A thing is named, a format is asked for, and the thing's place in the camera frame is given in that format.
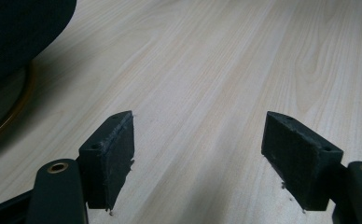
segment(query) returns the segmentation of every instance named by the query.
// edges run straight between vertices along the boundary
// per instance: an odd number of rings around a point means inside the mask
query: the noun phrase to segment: wooden floor
[[[0,202],[132,110],[135,163],[90,223],[330,223],[261,155],[266,112],[362,161],[362,0],[78,0],[0,137]]]

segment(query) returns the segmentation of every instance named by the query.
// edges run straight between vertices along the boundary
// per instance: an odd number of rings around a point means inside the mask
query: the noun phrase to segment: light wood grain surface
[[[268,110],[362,161],[362,0],[79,0],[0,137],[0,203],[132,110],[135,163],[90,223],[330,223],[260,154]]]

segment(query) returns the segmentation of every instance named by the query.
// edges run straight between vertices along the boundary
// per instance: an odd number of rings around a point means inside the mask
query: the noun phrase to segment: screw hole
[[[48,173],[57,174],[57,173],[65,171],[67,169],[67,167],[68,167],[68,163],[65,163],[65,162],[56,163],[56,164],[51,165],[48,168]]]

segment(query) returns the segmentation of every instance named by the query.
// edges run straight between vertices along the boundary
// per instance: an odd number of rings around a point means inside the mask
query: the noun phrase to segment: round hole
[[[97,149],[97,148],[99,148],[100,146],[101,146],[100,143],[97,143],[97,144],[94,144],[93,146],[91,146],[91,148]]]
[[[51,165],[48,168],[48,173],[57,174],[57,173],[60,173],[60,172],[63,172],[64,170],[66,170],[67,167],[68,167],[68,163],[65,163],[65,162],[56,163],[56,164]]]

